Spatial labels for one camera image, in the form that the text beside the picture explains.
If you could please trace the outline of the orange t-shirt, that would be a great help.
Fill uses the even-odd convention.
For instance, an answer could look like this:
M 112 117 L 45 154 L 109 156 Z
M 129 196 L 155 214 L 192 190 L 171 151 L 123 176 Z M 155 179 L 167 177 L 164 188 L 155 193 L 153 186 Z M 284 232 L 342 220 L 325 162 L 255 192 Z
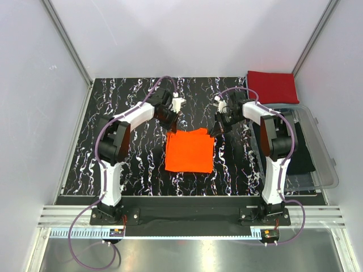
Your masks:
M 214 138 L 206 128 L 166 134 L 165 170 L 169 172 L 212 173 Z

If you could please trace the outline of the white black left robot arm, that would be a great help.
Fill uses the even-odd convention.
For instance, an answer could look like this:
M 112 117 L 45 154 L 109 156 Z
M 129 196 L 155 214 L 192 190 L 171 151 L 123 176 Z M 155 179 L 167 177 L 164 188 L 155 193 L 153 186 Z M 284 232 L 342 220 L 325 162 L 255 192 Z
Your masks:
M 131 132 L 156 119 L 162 128 L 176 133 L 176 124 L 186 99 L 177 92 L 158 89 L 123 113 L 102 117 L 95 142 L 95 156 L 100 168 L 100 195 L 97 212 L 109 224 L 122 221 L 120 190 L 121 164 L 128 157 Z

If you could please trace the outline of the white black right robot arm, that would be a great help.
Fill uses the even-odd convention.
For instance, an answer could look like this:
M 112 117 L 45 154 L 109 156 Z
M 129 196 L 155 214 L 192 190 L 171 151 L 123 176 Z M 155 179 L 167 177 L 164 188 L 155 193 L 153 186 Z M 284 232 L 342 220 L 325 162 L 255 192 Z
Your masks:
M 243 120 L 260 126 L 260 147 L 266 160 L 266 173 L 256 216 L 261 223 L 268 225 L 284 214 L 283 188 L 291 157 L 298 146 L 293 117 L 290 113 L 266 107 L 258 102 L 258 98 L 239 98 L 236 90 L 254 92 L 244 87 L 233 87 L 222 92 L 230 92 L 229 101 L 225 101 L 222 95 L 215 96 L 213 105 L 217 111 L 209 135 L 219 137 Z

